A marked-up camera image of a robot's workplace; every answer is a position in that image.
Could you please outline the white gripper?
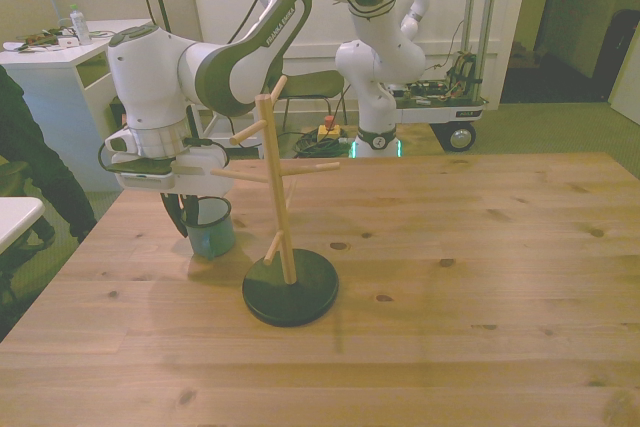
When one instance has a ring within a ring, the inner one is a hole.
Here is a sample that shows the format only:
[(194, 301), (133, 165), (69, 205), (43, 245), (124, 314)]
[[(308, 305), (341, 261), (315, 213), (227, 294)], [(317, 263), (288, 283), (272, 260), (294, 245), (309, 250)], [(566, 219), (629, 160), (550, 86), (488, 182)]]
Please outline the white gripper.
[[(225, 196), (230, 190), (229, 178), (211, 173), (212, 169), (223, 169), (227, 160), (226, 151), (222, 147), (207, 146), (191, 147), (172, 161), (172, 187), (164, 189), (166, 193), (161, 193), (160, 196), (167, 214), (183, 237), (188, 236), (186, 226), (198, 224), (199, 198), (197, 196)], [(182, 208), (177, 194), (185, 195), (182, 197), (183, 222)]]

